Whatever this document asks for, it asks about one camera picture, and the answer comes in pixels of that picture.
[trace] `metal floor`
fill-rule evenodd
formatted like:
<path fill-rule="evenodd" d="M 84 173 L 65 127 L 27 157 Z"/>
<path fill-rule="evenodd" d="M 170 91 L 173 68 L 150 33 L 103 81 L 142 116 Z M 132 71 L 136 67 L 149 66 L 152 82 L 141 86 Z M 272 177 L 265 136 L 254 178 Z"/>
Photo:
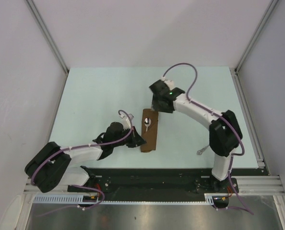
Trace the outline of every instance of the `metal floor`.
<path fill-rule="evenodd" d="M 254 216 L 238 211 L 215 211 L 196 205 L 100 205 L 81 211 L 75 207 L 43 217 L 37 215 L 64 205 L 33 204 L 27 230 L 282 230 L 272 196 L 243 198 Z M 239 206 L 236 197 L 231 206 Z"/>

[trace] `metal frame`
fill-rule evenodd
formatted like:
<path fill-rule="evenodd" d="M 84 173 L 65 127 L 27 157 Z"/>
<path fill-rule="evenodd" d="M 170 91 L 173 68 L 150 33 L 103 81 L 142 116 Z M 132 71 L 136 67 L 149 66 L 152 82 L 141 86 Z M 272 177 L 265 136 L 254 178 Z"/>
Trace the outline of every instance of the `metal frame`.
<path fill-rule="evenodd" d="M 25 230 L 35 195 L 23 195 L 23 206 L 15 230 Z"/>
<path fill-rule="evenodd" d="M 242 68 L 248 54 L 250 53 L 250 51 L 252 50 L 254 44 L 256 43 L 256 41 L 258 40 L 259 36 L 261 35 L 261 32 L 263 30 L 263 28 L 265 27 L 265 25 L 268 23 L 270 16 L 272 15 L 274 9 L 276 8 L 277 4 L 278 4 L 279 0 L 272 0 L 270 2 L 270 4 L 268 5 L 267 10 L 265 11 L 256 31 L 253 33 L 253 36 L 251 37 L 249 44 L 247 45 L 244 53 L 242 54 L 241 59 L 239 60 L 235 70 L 236 73 L 239 72 L 239 70 Z"/>
<path fill-rule="evenodd" d="M 64 71 L 64 73 L 66 75 L 68 75 L 69 69 L 67 68 L 67 65 L 66 65 L 62 55 L 60 54 L 60 51 L 57 48 L 50 32 L 48 31 L 48 28 L 47 28 L 45 22 L 43 21 L 41 15 L 39 13 L 39 10 L 37 9 L 34 1 L 33 0 L 24 0 L 24 1 L 27 4 L 27 7 L 29 8 L 29 10 L 31 11 L 31 14 L 33 15 L 33 17 L 35 19 L 35 22 L 39 26 L 39 29 L 41 30 L 43 37 L 47 41 L 48 46 L 51 48 L 52 53 L 54 54 L 57 62 L 59 63 L 59 65 L 62 68 L 62 70 Z"/>
<path fill-rule="evenodd" d="M 282 186 L 279 176 L 233 176 L 237 179 L 239 194 L 242 196 L 283 196 L 285 195 L 284 188 Z M 67 191 L 67 185 L 58 185 L 52 191 L 46 193 L 48 196 L 55 195 L 73 195 Z M 27 181 L 24 194 L 38 194 L 41 193 L 36 186 L 30 184 L 30 180 Z M 76 195 L 86 195 L 86 193 L 76 193 Z M 97 193 L 89 193 L 90 196 L 96 196 Z M 209 196 L 221 195 L 219 193 L 211 194 Z"/>
<path fill-rule="evenodd" d="M 54 126 L 54 123 L 55 123 L 55 120 L 56 120 L 56 116 L 57 116 L 58 108 L 59 108 L 59 105 L 60 105 L 60 102 L 61 102 L 61 98 L 62 98 L 62 95 L 64 93 L 65 87 L 66 87 L 67 79 L 68 79 L 68 74 L 66 74 L 66 77 L 65 77 L 65 79 L 62 82 L 62 89 L 61 89 L 61 91 L 59 93 L 58 102 L 57 102 L 56 108 L 54 110 L 54 117 L 53 117 L 53 120 L 51 121 L 50 130 L 49 130 L 49 132 L 47 134 L 47 142 L 49 142 L 51 134 L 52 134 L 52 131 L 53 131 L 53 126 Z"/>
<path fill-rule="evenodd" d="M 283 229 L 285 230 L 285 195 L 273 197 Z"/>
<path fill-rule="evenodd" d="M 256 155 L 258 166 L 259 166 L 259 168 L 266 167 L 268 172 L 270 172 L 269 169 L 267 168 L 267 166 L 265 165 L 265 162 L 264 162 L 264 156 L 263 156 L 261 144 L 260 144 L 260 141 L 259 141 L 259 138 L 257 135 L 257 131 L 256 131 L 255 126 L 254 126 L 253 121 L 252 121 L 252 116 L 250 114 L 248 103 L 247 103 L 242 85 L 239 81 L 238 74 L 233 69 L 230 69 L 230 72 L 231 72 L 232 80 L 233 80 L 233 83 L 234 83 L 234 86 L 235 86 L 235 89 L 237 92 L 238 100 L 240 102 L 241 109 L 242 109 L 242 112 L 243 112 L 243 115 L 245 118 L 245 122 L 246 122 L 246 125 L 248 127 L 249 137 L 250 137 L 250 140 L 252 142 L 252 146 L 253 146 L 254 153 Z"/>

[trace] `metal spoon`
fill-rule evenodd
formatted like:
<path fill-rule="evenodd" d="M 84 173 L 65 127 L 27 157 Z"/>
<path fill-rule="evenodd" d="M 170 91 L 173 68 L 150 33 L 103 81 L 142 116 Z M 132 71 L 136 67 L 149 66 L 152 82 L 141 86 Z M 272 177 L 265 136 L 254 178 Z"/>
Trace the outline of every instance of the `metal spoon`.
<path fill-rule="evenodd" d="M 197 155 L 202 155 L 204 151 L 206 151 L 206 149 L 209 147 L 210 145 L 207 145 L 205 147 L 203 147 L 202 149 L 197 151 Z"/>
<path fill-rule="evenodd" d="M 151 119 L 150 118 L 145 118 L 144 119 L 144 125 L 146 126 L 146 132 L 148 131 L 148 127 L 151 125 Z"/>

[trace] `table surface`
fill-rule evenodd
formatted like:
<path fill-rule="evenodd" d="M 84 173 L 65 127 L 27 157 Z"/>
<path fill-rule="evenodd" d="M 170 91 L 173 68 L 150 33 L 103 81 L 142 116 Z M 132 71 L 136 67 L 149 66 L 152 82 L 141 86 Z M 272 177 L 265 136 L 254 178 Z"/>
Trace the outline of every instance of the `table surface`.
<path fill-rule="evenodd" d="M 144 108 L 150 108 L 149 86 L 158 80 L 166 67 L 140 68 L 71 68 L 62 95 L 50 141 L 62 147 L 88 144 L 113 121 L 118 110 L 134 115 L 133 124 L 141 133 Z M 228 67 L 198 67 L 198 80 L 190 95 L 220 111 L 232 110 L 243 133 L 245 155 L 235 157 L 234 168 L 257 168 L 245 119 Z M 194 79 L 189 67 L 177 67 L 167 74 L 175 86 L 187 90 Z M 208 130 L 188 116 L 174 112 L 159 114 L 156 151 L 117 147 L 109 157 L 86 161 L 94 168 L 212 168 L 214 153 L 208 148 L 198 156 L 197 150 L 209 142 Z"/>

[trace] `brown towel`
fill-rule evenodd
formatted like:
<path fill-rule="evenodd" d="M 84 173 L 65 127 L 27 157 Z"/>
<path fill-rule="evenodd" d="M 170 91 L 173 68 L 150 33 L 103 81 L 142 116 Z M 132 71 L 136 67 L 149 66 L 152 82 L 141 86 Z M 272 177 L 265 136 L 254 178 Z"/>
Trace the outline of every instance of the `brown towel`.
<path fill-rule="evenodd" d="M 147 141 L 147 144 L 141 145 L 141 152 L 150 152 L 156 150 L 158 112 L 152 111 L 151 109 L 144 109 L 142 116 L 142 138 Z M 147 117 L 151 119 L 151 124 L 146 132 L 144 120 Z"/>

